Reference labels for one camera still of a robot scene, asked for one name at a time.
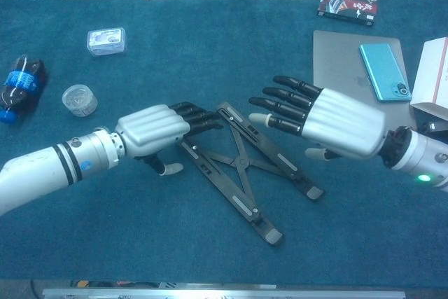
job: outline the cardboard box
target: cardboard box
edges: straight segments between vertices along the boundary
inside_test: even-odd
[[[317,14],[370,26],[377,11],[377,0],[321,0]]]
[[[448,38],[425,42],[411,106],[448,120]]]

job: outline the blue bottle cap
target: blue bottle cap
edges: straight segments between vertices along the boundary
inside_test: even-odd
[[[18,116],[14,111],[11,110],[0,110],[0,122],[6,124],[14,124],[17,122]]]

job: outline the blue sticker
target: blue sticker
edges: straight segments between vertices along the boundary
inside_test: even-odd
[[[82,164],[81,164],[81,169],[83,170],[83,171],[88,171],[89,169],[91,169],[93,167],[93,164],[92,164],[92,162],[90,162],[90,161],[85,161],[85,162],[83,162]]]
[[[23,89],[35,94],[39,88],[39,79],[24,71],[14,70],[9,73],[5,85],[10,85],[11,87]]]

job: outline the cable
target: cable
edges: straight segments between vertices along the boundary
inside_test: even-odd
[[[36,289],[34,288],[34,280],[29,281],[29,287],[31,287],[31,292],[33,293],[36,299],[41,299],[41,297],[37,294]]]

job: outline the plastic cup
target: plastic cup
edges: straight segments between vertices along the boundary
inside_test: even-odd
[[[77,117],[86,117],[92,114],[98,106],[93,92],[83,84],[72,85],[62,95],[62,103]]]

